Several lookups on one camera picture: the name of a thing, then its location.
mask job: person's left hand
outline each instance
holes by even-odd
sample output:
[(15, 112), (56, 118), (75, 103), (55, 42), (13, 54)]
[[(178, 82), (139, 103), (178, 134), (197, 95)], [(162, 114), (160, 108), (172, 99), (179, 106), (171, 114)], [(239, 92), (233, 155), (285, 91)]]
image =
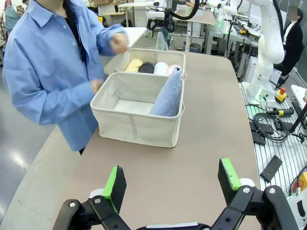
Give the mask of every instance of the person's left hand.
[(128, 49), (128, 37), (124, 33), (116, 33), (110, 40), (112, 51), (116, 54), (125, 53)]

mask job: white box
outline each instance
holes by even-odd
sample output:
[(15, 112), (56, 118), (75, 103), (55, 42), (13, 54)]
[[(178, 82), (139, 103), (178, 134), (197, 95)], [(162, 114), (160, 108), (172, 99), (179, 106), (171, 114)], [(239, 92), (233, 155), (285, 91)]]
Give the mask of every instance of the white box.
[(168, 77), (146, 73), (111, 74), (91, 101), (105, 138), (172, 148), (179, 135), (184, 111), (184, 81), (181, 80), (179, 113), (174, 117), (149, 115)]
[[(250, 57), (249, 63), (248, 63), (248, 69), (247, 69), (245, 76), (244, 76), (244, 79), (243, 79), (244, 82), (251, 83), (251, 80), (254, 77), (254, 73), (255, 73), (257, 63), (258, 63), (258, 58)], [(273, 69), (270, 81), (277, 84), (281, 73), (282, 73), (281, 71)], [(272, 86), (272, 89), (275, 90), (276, 86), (273, 83), (270, 83), (270, 84)]]
[(119, 63), (115, 66), (115, 71), (125, 71), (130, 60), (138, 58), (142, 62), (150, 62), (155, 65), (157, 62), (165, 62), (168, 66), (180, 65), (182, 67), (181, 79), (185, 78), (186, 56), (183, 53), (174, 51), (162, 51), (155, 49), (129, 49), (127, 50)]

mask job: hand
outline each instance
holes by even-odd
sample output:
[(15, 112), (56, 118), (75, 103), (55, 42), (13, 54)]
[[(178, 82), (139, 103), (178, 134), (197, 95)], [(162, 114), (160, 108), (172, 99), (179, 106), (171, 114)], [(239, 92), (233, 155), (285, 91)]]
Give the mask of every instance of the hand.
[(125, 53), (128, 49), (128, 37), (124, 33), (116, 33), (113, 35), (110, 45), (112, 51), (116, 54)]
[(92, 80), (92, 81), (90, 81), (94, 95), (98, 92), (98, 90), (100, 89), (100, 87), (102, 86), (102, 84), (104, 82), (105, 82), (104, 80)]

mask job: brown tabletop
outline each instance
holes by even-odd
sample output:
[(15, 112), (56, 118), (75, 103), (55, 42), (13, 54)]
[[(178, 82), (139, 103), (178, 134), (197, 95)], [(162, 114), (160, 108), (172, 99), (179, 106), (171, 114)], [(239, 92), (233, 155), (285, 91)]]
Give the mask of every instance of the brown tabletop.
[[(84, 202), (93, 190), (105, 186), (112, 167), (119, 164), (127, 180), (120, 215), (131, 229), (192, 221), (212, 225), (225, 208), (217, 179), (221, 157), (231, 159), (239, 177), (258, 185), (254, 145), (231, 62), (193, 53), (186, 53), (186, 58), (186, 110), (177, 146), (121, 142), (102, 138), (96, 131), (63, 201)], [(255, 218), (249, 220), (240, 229), (260, 229)]]
[[(181, 7), (178, 10), (177, 14), (180, 15), (180, 16), (187, 16), (186, 12), (185, 12), (185, 7)], [(208, 10), (203, 11), (203, 16), (195, 15), (191, 19), (185, 20), (185, 21), (186, 22), (193, 22), (193, 23), (210, 24), (210, 25), (216, 25), (217, 24), (213, 12), (208, 11)]]

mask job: folded blue fabric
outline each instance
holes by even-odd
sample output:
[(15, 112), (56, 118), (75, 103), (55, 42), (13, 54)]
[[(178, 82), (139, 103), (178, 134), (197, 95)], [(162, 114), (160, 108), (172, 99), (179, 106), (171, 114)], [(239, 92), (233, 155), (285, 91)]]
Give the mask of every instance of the folded blue fabric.
[(149, 114), (177, 116), (180, 104), (180, 68), (174, 68)]

